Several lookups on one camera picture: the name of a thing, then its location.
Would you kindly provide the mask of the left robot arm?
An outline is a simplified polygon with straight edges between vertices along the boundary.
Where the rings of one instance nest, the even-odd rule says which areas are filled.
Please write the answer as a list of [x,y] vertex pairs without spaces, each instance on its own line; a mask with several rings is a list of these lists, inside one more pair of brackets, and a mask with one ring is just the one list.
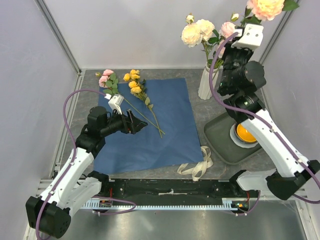
[[29,226],[35,229],[36,238],[41,234],[61,238],[68,230],[72,217],[92,197],[106,196],[110,191],[108,177],[95,173],[76,186],[84,170],[94,161],[104,147],[105,138],[116,132],[136,134],[148,124],[134,116],[105,107],[93,107],[87,123],[77,137],[69,159],[49,186],[38,196],[31,196],[26,204]]

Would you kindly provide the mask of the peach pink rose stem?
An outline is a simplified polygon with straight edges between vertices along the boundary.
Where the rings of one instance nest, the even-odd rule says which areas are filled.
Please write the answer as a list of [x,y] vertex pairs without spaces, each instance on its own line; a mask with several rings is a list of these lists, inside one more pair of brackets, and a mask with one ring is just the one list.
[[282,12],[293,11],[299,7],[294,0],[248,0],[240,26],[260,25],[262,22],[272,21]]

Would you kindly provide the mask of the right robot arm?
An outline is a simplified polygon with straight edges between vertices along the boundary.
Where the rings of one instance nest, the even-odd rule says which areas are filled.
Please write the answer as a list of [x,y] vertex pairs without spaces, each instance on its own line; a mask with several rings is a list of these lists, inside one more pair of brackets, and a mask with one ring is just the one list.
[[250,190],[269,190],[281,200],[296,192],[320,170],[318,160],[303,156],[272,120],[255,92],[266,84],[264,67],[251,61],[253,51],[227,45],[223,54],[221,83],[217,92],[229,97],[221,103],[238,124],[251,133],[271,158],[275,169],[235,174],[229,191],[235,197]]

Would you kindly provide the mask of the cream ribbon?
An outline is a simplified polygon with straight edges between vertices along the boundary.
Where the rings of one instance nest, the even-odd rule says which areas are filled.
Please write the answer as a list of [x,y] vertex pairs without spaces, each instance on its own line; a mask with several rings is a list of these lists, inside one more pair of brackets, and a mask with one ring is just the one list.
[[198,182],[200,178],[206,173],[207,169],[214,165],[214,162],[211,158],[211,150],[208,146],[201,146],[201,153],[203,160],[198,162],[194,167],[186,169],[188,163],[181,164],[177,173],[186,176],[191,175],[191,178],[194,182]]

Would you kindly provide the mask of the pink rose stem with bud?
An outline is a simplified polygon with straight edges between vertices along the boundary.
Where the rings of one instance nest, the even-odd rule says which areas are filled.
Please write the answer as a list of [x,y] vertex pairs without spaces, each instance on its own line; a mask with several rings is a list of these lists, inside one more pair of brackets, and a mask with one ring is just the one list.
[[238,13],[234,13],[231,16],[230,21],[227,21],[222,24],[219,33],[224,39],[228,38],[234,33],[234,30],[236,28],[234,22],[236,22],[239,19],[239,17],[240,15]]

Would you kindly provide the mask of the blue wrapping paper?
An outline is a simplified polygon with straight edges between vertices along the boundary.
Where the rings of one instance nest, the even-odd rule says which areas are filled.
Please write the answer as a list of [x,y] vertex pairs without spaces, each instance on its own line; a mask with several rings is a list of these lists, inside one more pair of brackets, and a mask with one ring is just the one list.
[[118,90],[124,96],[121,109],[149,123],[136,134],[120,131],[105,138],[105,145],[95,158],[93,169],[103,174],[156,169],[202,161],[203,154],[196,123],[184,78],[150,79],[146,81],[146,93],[152,110],[130,93],[126,83]]

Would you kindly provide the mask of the cream white rose stem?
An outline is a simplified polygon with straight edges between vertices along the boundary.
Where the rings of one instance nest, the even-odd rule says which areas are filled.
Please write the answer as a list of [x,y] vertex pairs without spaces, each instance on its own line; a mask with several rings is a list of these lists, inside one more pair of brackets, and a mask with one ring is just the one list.
[[202,45],[201,51],[205,53],[206,66],[209,68],[213,61],[211,52],[221,41],[221,35],[212,22],[205,19],[195,21],[192,13],[186,16],[185,21],[187,24],[181,33],[182,42],[189,48]]

